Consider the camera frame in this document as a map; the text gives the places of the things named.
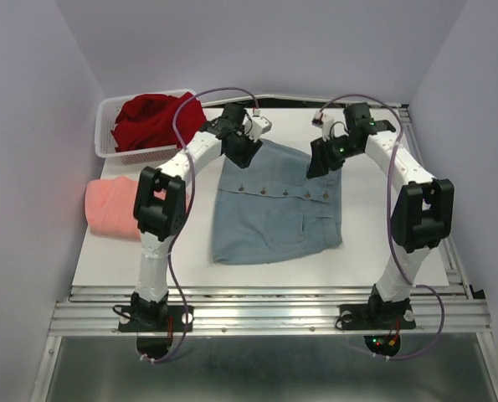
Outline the light blue denim skirt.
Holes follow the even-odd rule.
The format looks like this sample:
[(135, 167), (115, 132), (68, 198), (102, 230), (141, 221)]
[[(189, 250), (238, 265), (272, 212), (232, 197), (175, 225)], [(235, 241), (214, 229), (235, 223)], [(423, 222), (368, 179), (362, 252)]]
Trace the light blue denim skirt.
[(224, 160), (213, 215), (215, 262), (277, 263), (341, 245), (341, 171), (308, 178), (310, 161), (269, 140), (245, 169)]

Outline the pink pleated skirt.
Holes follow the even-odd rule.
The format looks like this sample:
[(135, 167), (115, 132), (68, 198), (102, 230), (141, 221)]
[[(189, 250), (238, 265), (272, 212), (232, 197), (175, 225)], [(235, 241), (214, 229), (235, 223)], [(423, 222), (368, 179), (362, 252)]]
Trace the pink pleated skirt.
[(85, 217), (90, 232), (116, 239), (139, 240), (133, 216), (137, 181), (119, 176), (96, 179), (85, 190)]

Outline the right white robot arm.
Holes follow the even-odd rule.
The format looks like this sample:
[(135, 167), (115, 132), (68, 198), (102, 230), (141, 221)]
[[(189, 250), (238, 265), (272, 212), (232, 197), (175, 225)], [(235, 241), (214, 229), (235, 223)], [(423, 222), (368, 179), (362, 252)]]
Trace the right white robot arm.
[(410, 303), (415, 278), (424, 260), (449, 236), (453, 218), (454, 185), (437, 179), (402, 145), (403, 128), (372, 117), (367, 103), (343, 111), (345, 132), (336, 136), (336, 121), (317, 111), (312, 124), (321, 137), (311, 142), (307, 178), (319, 178), (342, 168), (351, 157), (365, 154), (387, 177), (387, 232), (390, 257), (364, 304), (343, 304), (337, 328), (343, 331), (413, 329)]

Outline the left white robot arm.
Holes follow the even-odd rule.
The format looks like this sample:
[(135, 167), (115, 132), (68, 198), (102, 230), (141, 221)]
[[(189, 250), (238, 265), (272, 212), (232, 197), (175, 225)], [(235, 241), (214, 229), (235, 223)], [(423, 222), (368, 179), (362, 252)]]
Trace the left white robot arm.
[(249, 114), (241, 105), (228, 103), (176, 156), (141, 171), (133, 209), (141, 233), (140, 270), (131, 301), (122, 309), (120, 331), (188, 328), (187, 309), (168, 305), (167, 269), (173, 241), (187, 222), (196, 193), (195, 177), (220, 156), (247, 168), (271, 127), (258, 109)]

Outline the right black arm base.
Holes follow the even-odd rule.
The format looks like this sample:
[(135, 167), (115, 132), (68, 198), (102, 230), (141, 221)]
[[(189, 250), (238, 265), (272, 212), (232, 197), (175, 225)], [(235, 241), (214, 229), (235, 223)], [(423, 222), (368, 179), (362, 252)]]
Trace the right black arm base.
[(412, 330), (417, 327), (409, 304), (390, 303), (385, 307), (371, 308), (368, 304), (343, 304), (335, 327), (342, 331)]

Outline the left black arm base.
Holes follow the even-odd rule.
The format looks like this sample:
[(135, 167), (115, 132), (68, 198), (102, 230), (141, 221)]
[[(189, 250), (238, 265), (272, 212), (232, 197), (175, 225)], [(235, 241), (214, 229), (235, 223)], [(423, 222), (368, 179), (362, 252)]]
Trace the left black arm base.
[(114, 305), (112, 311), (119, 318), (119, 332), (167, 334), (193, 330), (193, 306), (163, 305), (153, 312), (131, 305)]

